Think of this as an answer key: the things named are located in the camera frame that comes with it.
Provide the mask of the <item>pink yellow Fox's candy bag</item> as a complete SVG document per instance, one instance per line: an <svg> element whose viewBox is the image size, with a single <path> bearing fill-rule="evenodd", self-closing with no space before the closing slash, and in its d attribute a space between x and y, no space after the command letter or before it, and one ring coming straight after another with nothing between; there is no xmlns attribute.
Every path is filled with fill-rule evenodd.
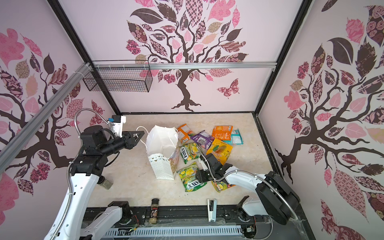
<svg viewBox="0 0 384 240"><path fill-rule="evenodd" d="M212 185L216 192L221 193L227 189L234 187L235 185L226 184L225 182L215 182L212 181Z"/></svg>

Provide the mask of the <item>white paper bag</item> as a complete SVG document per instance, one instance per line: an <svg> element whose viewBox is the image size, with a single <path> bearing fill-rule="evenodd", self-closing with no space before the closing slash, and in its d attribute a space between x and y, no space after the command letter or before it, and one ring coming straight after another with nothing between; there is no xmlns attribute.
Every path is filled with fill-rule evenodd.
<svg viewBox="0 0 384 240"><path fill-rule="evenodd" d="M142 143L146 147L148 160L158 180L174 180L180 159L179 138L176 128L155 125L150 131L139 126L147 134Z"/></svg>

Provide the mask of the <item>green Fox's candy bag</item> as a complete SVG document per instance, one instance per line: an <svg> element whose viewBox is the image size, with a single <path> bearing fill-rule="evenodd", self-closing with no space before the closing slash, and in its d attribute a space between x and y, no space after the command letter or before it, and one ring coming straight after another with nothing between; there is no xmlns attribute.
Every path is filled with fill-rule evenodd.
<svg viewBox="0 0 384 240"><path fill-rule="evenodd" d="M177 171L185 188L185 192L195 192L207 185L207 183L203 183L197 178L198 172L199 167L196 162Z"/></svg>

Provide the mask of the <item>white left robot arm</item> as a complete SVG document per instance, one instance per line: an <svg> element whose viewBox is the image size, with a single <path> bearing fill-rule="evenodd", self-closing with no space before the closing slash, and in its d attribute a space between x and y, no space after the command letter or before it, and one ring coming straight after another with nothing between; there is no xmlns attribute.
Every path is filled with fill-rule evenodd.
<svg viewBox="0 0 384 240"><path fill-rule="evenodd" d="M67 169L68 191L45 237L47 240L100 240L116 223L132 219L127 201L113 201L91 224L81 228L92 192L105 180L103 170L110 165L108 157L122 149L131 150L144 134L143 131L123 131L116 137L111 130L98 125L80 134L82 146Z"/></svg>

